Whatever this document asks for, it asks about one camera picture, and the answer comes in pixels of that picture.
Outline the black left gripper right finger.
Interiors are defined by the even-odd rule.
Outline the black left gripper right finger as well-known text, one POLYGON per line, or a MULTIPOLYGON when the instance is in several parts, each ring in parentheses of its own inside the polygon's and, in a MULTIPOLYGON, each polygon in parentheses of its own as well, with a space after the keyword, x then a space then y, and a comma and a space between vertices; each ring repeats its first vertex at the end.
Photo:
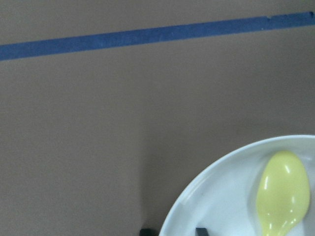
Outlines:
POLYGON ((209 236, 209 233, 206 228, 196 228, 195 235, 196 236, 209 236))

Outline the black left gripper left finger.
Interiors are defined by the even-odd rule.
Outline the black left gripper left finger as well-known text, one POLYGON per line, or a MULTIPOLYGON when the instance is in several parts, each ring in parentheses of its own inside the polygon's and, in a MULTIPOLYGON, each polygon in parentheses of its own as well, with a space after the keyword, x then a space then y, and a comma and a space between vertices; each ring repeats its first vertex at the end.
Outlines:
POLYGON ((158 233, 156 230, 151 229, 151 228, 143 228, 139 232, 139 236, 157 236, 158 233))

